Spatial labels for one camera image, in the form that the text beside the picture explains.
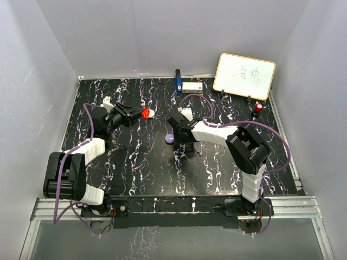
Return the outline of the red earbud charging case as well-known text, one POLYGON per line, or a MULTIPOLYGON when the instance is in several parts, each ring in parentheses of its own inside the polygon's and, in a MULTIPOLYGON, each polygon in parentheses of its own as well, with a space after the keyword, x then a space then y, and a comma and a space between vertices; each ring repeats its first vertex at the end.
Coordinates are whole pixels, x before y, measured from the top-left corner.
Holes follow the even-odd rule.
POLYGON ((144 119, 148 119, 150 117, 150 109, 144 107, 144 110, 142 111, 142 117, 144 119))

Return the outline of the white earbud charging case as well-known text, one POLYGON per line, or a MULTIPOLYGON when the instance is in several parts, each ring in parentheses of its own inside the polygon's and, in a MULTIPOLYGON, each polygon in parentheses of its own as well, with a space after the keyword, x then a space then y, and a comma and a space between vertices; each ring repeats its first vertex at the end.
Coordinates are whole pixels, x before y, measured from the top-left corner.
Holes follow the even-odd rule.
POLYGON ((152 119, 152 118, 154 118, 154 117, 155 117, 155 111, 152 110, 152 109, 150 109, 150 110, 149 110, 149 116, 148 116, 148 118, 149 118, 149 119, 152 119))

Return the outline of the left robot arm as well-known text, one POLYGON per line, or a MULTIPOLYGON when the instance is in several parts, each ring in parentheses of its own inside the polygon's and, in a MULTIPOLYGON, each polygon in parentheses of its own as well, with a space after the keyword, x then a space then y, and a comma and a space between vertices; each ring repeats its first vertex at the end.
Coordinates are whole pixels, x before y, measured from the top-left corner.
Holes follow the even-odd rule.
POLYGON ((144 107, 130 107, 108 101, 101 105, 84 103, 90 128, 88 137, 75 147, 49 155, 43 194, 55 199, 54 222, 58 221, 59 201, 71 200, 73 205, 92 205, 100 216, 111 212, 112 203, 105 191, 87 184, 86 167, 103 155, 110 146, 112 133, 120 126, 133 126, 144 114, 144 107))

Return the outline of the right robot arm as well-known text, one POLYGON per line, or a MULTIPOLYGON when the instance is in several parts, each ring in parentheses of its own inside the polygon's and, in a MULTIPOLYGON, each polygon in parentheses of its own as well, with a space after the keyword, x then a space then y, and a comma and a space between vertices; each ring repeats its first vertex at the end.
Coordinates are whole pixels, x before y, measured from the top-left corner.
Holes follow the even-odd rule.
POLYGON ((206 120, 189 120, 182 113, 168 119, 173 130, 173 143, 193 144, 205 141, 229 149, 236 166, 242 173, 242 192, 232 211, 254 215, 261 209, 263 177, 270 148, 251 126, 222 126, 206 120))

